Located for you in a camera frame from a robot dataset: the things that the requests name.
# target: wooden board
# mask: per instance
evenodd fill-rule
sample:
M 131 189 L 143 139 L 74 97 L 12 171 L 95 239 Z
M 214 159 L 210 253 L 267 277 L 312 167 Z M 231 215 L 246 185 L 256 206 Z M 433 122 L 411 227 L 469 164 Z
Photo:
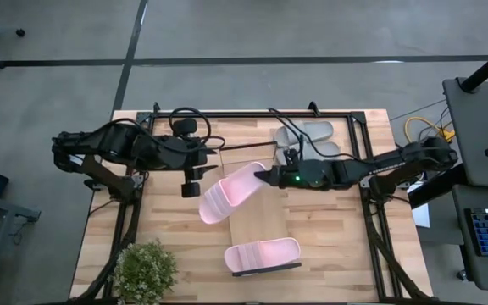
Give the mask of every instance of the wooden board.
M 394 149 L 387 112 L 365 112 L 374 153 Z M 135 114 L 135 111 L 117 111 L 114 118 L 135 118 Z M 329 121 L 335 128 L 331 140 L 340 146 L 343 153 L 350 153 L 346 121 Z M 275 119 L 211 119 L 211 122 L 213 134 L 225 137 L 228 146 L 271 141 L 275 130 L 280 127 Z M 205 124 L 197 123 L 204 130 Z M 169 133 L 167 121 L 159 120 L 154 133 Z M 242 166 L 255 160 L 272 160 L 273 149 L 249 148 L 210 156 L 210 164 L 221 165 L 223 159 L 224 167 L 205 174 L 201 180 L 202 191 L 223 177 L 224 170 L 230 170 L 228 167 Z M 119 172 L 122 170 L 120 166 L 111 168 Z M 229 220 L 216 225 L 204 224 L 198 215 L 198 199 L 180 197 L 182 181 L 182 173 L 151 173 L 145 184 L 137 235 L 139 243 L 159 239 L 177 258 L 179 283 L 173 292 L 167 293 L 166 302 L 377 301 L 357 187 L 347 191 L 276 190 L 283 196 L 280 207 L 285 216 L 287 235 L 296 238 L 301 245 L 302 267 L 234 278 L 223 259 L 225 249 L 232 245 Z M 397 195 L 405 197 L 403 192 Z M 91 208 L 107 199 L 107 194 L 98 193 Z M 431 294 L 410 207 L 405 202 L 392 201 L 385 208 L 397 260 L 419 288 Z M 90 217 L 71 290 L 72 297 L 80 295 L 106 263 L 117 210 L 117 204 L 109 205 Z M 382 270 L 389 287 L 385 263 Z
M 261 160 L 269 168 L 271 160 Z M 225 165 L 240 168 L 238 163 Z M 285 199 L 287 192 L 273 187 L 263 187 L 252 194 L 235 212 L 229 216 L 230 239 L 233 245 L 252 241 L 269 241 L 288 237 L 286 225 Z

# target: yellow cable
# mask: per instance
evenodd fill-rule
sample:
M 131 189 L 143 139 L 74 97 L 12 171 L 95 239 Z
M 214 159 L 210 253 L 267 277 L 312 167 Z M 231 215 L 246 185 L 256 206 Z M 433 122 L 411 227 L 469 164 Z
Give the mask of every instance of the yellow cable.
M 455 130 L 448 131 L 446 130 L 446 127 L 451 125 L 453 121 L 449 121 L 447 124 L 444 125 L 444 130 L 441 132 L 441 128 L 436 132 L 437 136 L 443 136 L 444 139 L 446 139 L 447 142 L 451 142 L 452 138 L 455 137 Z
M 404 135 L 406 136 L 406 139 L 408 140 L 408 142 L 411 142 L 412 141 L 412 138 L 410 138 L 410 135 L 408 133 L 408 124 L 413 121 L 413 120 L 419 120 L 421 122 L 424 122 L 426 123 L 428 126 L 430 126 L 430 128 L 433 128 L 433 129 L 436 129 L 436 131 L 438 133 L 441 133 L 441 129 L 436 127 L 434 124 L 430 123 L 429 120 L 425 119 L 425 118 L 421 118 L 421 117 L 411 117 L 411 118 L 408 118 L 406 120 L 406 123 L 404 123 Z

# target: black cable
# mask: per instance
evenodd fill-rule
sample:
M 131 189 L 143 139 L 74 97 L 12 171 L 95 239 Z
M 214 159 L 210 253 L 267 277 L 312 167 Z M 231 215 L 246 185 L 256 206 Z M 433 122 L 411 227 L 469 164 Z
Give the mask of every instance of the black cable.
M 216 139 L 216 140 L 221 140 L 221 144 L 219 144 L 217 147 L 209 147 L 208 149 L 221 149 L 225 146 L 225 138 L 222 136 L 210 136 L 210 139 Z
M 93 135 L 94 133 L 102 130 L 102 129 L 105 129 L 109 126 L 112 126 L 112 125 L 116 125 L 118 123 L 121 123 L 121 122 L 129 122 L 129 123 L 132 123 L 142 134 L 146 135 L 146 136 L 149 136 L 150 139 L 156 143 L 157 145 L 159 145 L 160 147 L 163 147 L 173 153 L 194 153 L 194 152 L 198 152 L 200 150 L 205 150 L 205 149 L 212 149 L 212 148 L 207 148 L 207 147 L 202 147 L 202 146 L 206 146 L 206 142 L 210 139 L 210 138 L 213 138 L 212 136 L 212 126 L 210 125 L 210 121 L 208 120 L 208 118 L 202 114 L 202 112 L 200 112 L 199 110 L 195 109 L 195 108 L 191 108 L 191 107 L 182 107 L 182 108 L 177 108 L 175 110 L 173 110 L 170 115 L 169 115 L 169 125 L 172 129 L 172 126 L 173 126 L 173 117 L 179 113 L 179 112 L 182 112 L 182 111 L 191 111 L 193 112 L 194 114 L 200 116 L 206 123 L 207 125 L 207 135 L 205 135 L 204 137 L 201 137 L 201 143 L 197 146 L 197 147 L 194 147 L 192 149 L 187 149 L 187 150 L 183 150 L 183 149 L 179 149 L 179 148 L 174 148 L 174 147 L 170 147 L 170 146 L 167 146 L 166 144 L 160 142 L 155 136 L 153 136 L 150 132 L 148 132 L 146 129 L 144 129 L 140 124 L 138 124 L 135 120 L 133 119 L 129 119 L 129 118 L 122 118 L 122 119 L 115 119 L 113 121 L 110 121 L 108 122 L 107 124 L 97 128 L 96 130 L 92 131 L 90 134 L 88 135 L 85 135 L 83 137 L 81 137 L 80 140 L 84 140 L 86 139 L 87 137 Z M 221 136 L 215 136 L 216 139 L 220 139 L 222 138 Z
M 88 213 L 88 217 L 92 216 L 92 214 L 95 213 L 97 210 L 108 206 L 112 202 L 114 202 L 114 199 L 110 199 L 107 202 L 103 203 L 102 205 L 98 206 L 97 208 L 94 208 L 92 211 L 90 211 L 90 213 Z
M 438 120 L 437 120 L 437 121 L 434 123 L 434 126 L 438 125 L 438 123 L 440 123 L 440 119 L 442 119 L 444 116 L 445 116 L 445 115 L 442 115 L 442 116 L 441 116 L 441 117 L 440 117 L 440 118 L 439 118 L 439 119 L 438 119 Z M 429 127 L 425 128 L 425 129 L 426 129 L 426 130 L 427 130 L 427 129 L 429 129 L 429 131 L 427 132 L 427 134 L 426 134 L 426 135 L 424 135 L 424 136 L 428 136 L 428 135 L 430 134 L 430 132 L 432 131 L 432 127 L 430 127 L 430 126 L 429 126 Z
M 192 107 L 180 107 L 180 108 L 177 108 L 177 109 L 173 110 L 169 114 L 169 127 L 170 127 L 171 130 L 174 130 L 173 129 L 173 117 L 175 116 L 175 114 L 178 114 L 178 113 L 180 113 L 182 111 L 192 112 L 192 113 L 198 115 L 199 117 L 201 117 L 201 119 L 204 120 L 204 123 L 206 123 L 206 125 L 207 125 L 207 135 L 205 135 L 205 137 L 202 138 L 202 142 L 198 146 L 198 148 L 201 149 L 201 146 L 203 146 L 203 145 L 206 146 L 208 139 L 212 135 L 212 126 L 210 125 L 210 121 L 208 120 L 208 118 L 206 117 L 206 115 L 202 114 L 202 112 L 200 112 L 199 110 L 197 110 L 195 108 L 192 108 Z
M 280 111 L 278 111 L 277 109 L 274 109 L 274 108 L 268 108 L 268 110 L 269 110 L 269 112 L 270 112 L 272 115 L 274 115 L 274 117 L 275 117 L 277 120 L 279 120 L 279 122 L 280 122 L 281 124 L 283 124 L 283 125 L 284 125 L 284 126 L 285 126 L 285 127 L 286 127 L 286 128 L 287 128 L 287 129 L 288 129 L 288 130 L 289 130 L 289 131 L 290 131 L 290 132 L 291 132 L 291 133 L 292 133 L 294 136 L 295 136 L 295 138 L 300 139 L 300 136 L 297 134 L 297 132 L 296 132 L 296 131 L 294 131 L 294 130 L 293 130 L 293 129 L 292 129 L 292 128 L 291 128 L 291 127 L 290 127 L 290 126 L 289 126 L 289 125 L 288 125 L 286 122 L 284 122 L 284 120 L 283 120 L 283 119 L 281 119 L 281 117 L 278 115 L 278 114 L 280 114 L 280 115 L 284 116 L 284 115 L 283 115 L 283 114 L 282 114 Z M 298 153 L 298 154 L 300 154 L 301 150 L 302 150 L 302 145 L 300 145 L 300 143 L 299 143 L 297 153 Z
M 341 153 L 337 153 L 337 154 L 334 154 L 334 155 L 325 155 L 323 153 L 321 153 L 318 148 L 315 146 L 315 144 L 313 144 L 313 141 L 312 141 L 312 138 L 310 137 L 309 134 L 307 134 L 306 132 L 304 132 L 303 130 L 301 130 L 300 128 L 298 128 L 295 123 L 293 123 L 293 121 L 291 119 L 289 119 L 287 116 L 285 116 L 283 113 L 281 113 L 280 111 L 278 111 L 277 109 L 274 109 L 274 108 L 268 108 L 269 112 L 272 113 L 278 120 L 279 122 L 281 122 L 281 124 L 283 124 L 288 130 L 290 130 L 294 135 L 295 137 L 298 139 L 299 138 L 299 135 L 290 127 L 287 125 L 286 122 L 284 122 L 281 118 L 284 118 L 286 119 L 293 127 L 295 127 L 295 129 L 297 129 L 302 135 L 306 136 L 308 138 L 308 141 L 310 143 L 310 145 L 312 146 L 313 150 L 321 157 L 325 157 L 325 158 L 335 158 L 335 157 L 340 157 L 340 156 L 346 156 L 346 157 L 349 157 L 349 158 L 352 158 L 353 160 L 355 161 L 358 161 L 358 162 L 361 162 L 361 163 L 364 163 L 364 164 L 371 164 L 370 162 L 368 161 L 364 161 L 360 158 L 357 158 L 349 153 L 344 153 L 344 152 L 341 152 Z M 298 153 L 302 150 L 302 145 L 299 144 L 299 151 Z
M 409 200 L 404 199 L 404 198 L 399 197 L 399 196 L 390 195 L 390 198 L 391 198 L 391 199 L 397 199 L 397 200 L 400 200 L 400 201 L 404 201 L 404 202 L 410 203 L 410 201 L 409 201 Z
M 432 106 L 434 106 L 434 105 L 436 105 L 436 104 L 439 104 L 439 103 L 442 103 L 442 102 L 445 102 L 445 101 L 446 101 L 446 99 L 444 98 L 444 99 L 442 99 L 442 100 L 440 100 L 440 101 L 437 101 L 437 102 L 434 102 L 434 103 L 430 103 L 430 104 L 428 104 L 428 105 L 426 105 L 426 106 L 423 106 L 423 107 L 421 107 L 421 108 L 418 108 L 418 109 L 412 110 L 412 111 L 410 111 L 410 112 L 408 112 L 408 113 L 397 115 L 396 117 L 394 117 L 394 118 L 390 119 L 389 121 L 390 121 L 390 122 L 392 122 L 392 121 L 394 121 L 395 119 L 400 119 L 401 117 L 407 116 L 408 114 L 413 114 L 413 113 L 416 113 L 416 112 L 418 112 L 418 111 L 421 111 L 421 110 L 426 109 L 426 108 L 428 108 L 428 107 L 432 107 Z
M 430 130 L 432 129 L 432 127 L 426 127 L 426 128 L 423 128 L 420 132 L 419 132 L 419 135 L 417 136 L 417 141 L 421 141 L 421 136 L 423 135 L 423 133 L 426 131 L 426 130 Z
M 449 109 L 449 107 L 446 107 L 444 111 L 441 112 L 440 114 L 440 130 L 441 130 L 441 137 L 444 137 L 444 124 L 443 124 L 443 118 L 444 118 L 444 113 Z
M 148 180 L 148 178 L 150 178 L 150 172 L 147 171 L 144 174 L 144 179 L 142 180 L 142 182 L 138 186 L 136 186 L 136 189 L 140 189 L 142 186 L 144 186 L 144 183 Z M 92 214 L 95 213 L 97 210 L 108 206 L 112 202 L 115 202 L 115 200 L 114 199 L 110 199 L 109 201 L 103 203 L 102 205 L 94 208 L 92 211 L 90 211 L 90 213 L 88 213 L 88 217 L 92 216 Z
M 299 149 L 301 152 L 299 153 L 299 159 L 303 160 L 304 159 L 304 139 L 303 139 L 303 135 L 301 134 L 301 136 L 298 137 L 298 146 L 299 147 L 302 147 L 302 149 Z
M 13 237 L 13 244 L 15 246 L 18 246 L 22 242 L 22 230 L 27 224 L 31 224 L 31 222 L 25 221 L 14 233 L 9 234 L 9 236 Z

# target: desk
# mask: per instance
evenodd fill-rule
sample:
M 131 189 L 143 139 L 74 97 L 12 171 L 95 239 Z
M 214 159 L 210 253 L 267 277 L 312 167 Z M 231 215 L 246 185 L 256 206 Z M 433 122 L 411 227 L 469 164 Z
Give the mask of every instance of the desk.
M 488 188 L 454 186 L 453 199 L 463 232 L 463 260 L 467 275 L 480 289 L 488 290 L 488 257 L 476 255 L 468 221 L 464 217 L 464 210 L 467 208 L 488 208 Z
M 385 110 L 366 110 L 366 119 L 374 154 L 395 148 L 389 118 Z M 117 111 L 114 119 L 136 117 L 136 111 Z M 213 135 L 223 136 L 226 146 L 272 141 L 280 123 L 267 119 L 210 119 Z M 343 153 L 350 153 L 351 143 L 344 119 L 332 122 L 336 142 Z M 205 124 L 197 121 L 198 134 Z M 157 119 L 154 134 L 169 133 L 167 120 Z M 273 147 L 256 147 L 222 152 L 223 164 L 261 160 L 272 162 Z M 221 165 L 219 155 L 209 156 L 210 164 Z M 109 168 L 123 174 L 122 166 Z M 200 181 L 206 191 L 220 175 L 221 168 L 205 174 Z M 158 238 L 176 256 L 179 283 L 166 295 L 166 302 L 350 302 L 376 301 L 369 244 L 363 222 L 359 190 L 348 191 L 279 190 L 289 235 L 302 247 L 302 267 L 235 278 L 230 275 L 223 255 L 231 246 L 229 221 L 206 225 L 198 215 L 198 198 L 181 198 L 179 172 L 151 172 L 145 184 L 139 221 L 138 243 Z M 108 200 L 97 193 L 91 208 Z M 391 227 L 395 255 L 419 288 L 431 294 L 423 253 L 413 222 L 412 211 L 404 202 L 385 206 Z M 88 220 L 76 267 L 71 296 L 80 295 L 107 262 L 114 233 L 118 205 L 95 212 Z M 387 291 L 389 273 L 382 264 Z
M 412 191 L 412 204 L 428 202 L 454 185 L 488 186 L 488 82 L 473 94 L 464 92 L 458 82 L 444 80 L 443 87 L 463 162 Z
M 479 288 L 488 290 L 488 258 L 475 256 L 473 241 L 468 237 L 468 226 L 460 211 L 461 207 L 488 206 L 487 196 L 482 195 L 487 194 L 488 190 L 475 187 L 488 187 L 488 157 L 485 155 L 485 149 L 488 148 L 488 82 L 481 84 L 472 94 L 464 92 L 458 82 L 459 80 L 444 80 L 443 87 L 463 162 L 412 191 L 409 197 L 416 207 L 452 191 L 463 234 L 464 246 L 461 247 L 461 253 L 463 257 L 469 258 L 465 260 L 467 274 Z M 450 234 L 457 233 L 454 228 L 451 231 Z

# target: floor tile line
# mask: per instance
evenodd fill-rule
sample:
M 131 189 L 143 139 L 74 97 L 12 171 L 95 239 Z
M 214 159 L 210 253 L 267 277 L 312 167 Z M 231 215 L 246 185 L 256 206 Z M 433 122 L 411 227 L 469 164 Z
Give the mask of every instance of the floor tile line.
M 131 67 L 133 66 L 133 58 L 135 57 L 136 45 L 139 42 L 139 36 L 141 35 L 142 23 L 148 6 L 148 0 L 141 0 L 138 11 L 136 12 L 135 24 L 133 25 L 133 33 L 127 48 L 127 54 L 125 55 L 124 68 L 119 78 L 118 89 L 116 90 L 116 96 L 114 98 L 114 104 L 112 107 L 111 117 L 115 110 L 122 109 L 124 104 L 125 91 L 129 82 L 129 76 L 131 73 Z
M 242 57 L 242 58 L 132 58 L 138 43 L 134 32 L 125 59 L 9 60 L 7 67 L 58 66 L 194 66 L 221 64 L 405 64 L 445 62 L 485 62 L 488 55 L 424 56 L 320 56 L 320 57 Z
M 316 56 L 316 57 L 241 57 L 241 58 L 140 58 L 137 66 L 216 65 L 216 64 L 404 64 L 434 62 L 488 61 L 488 55 L 424 56 Z

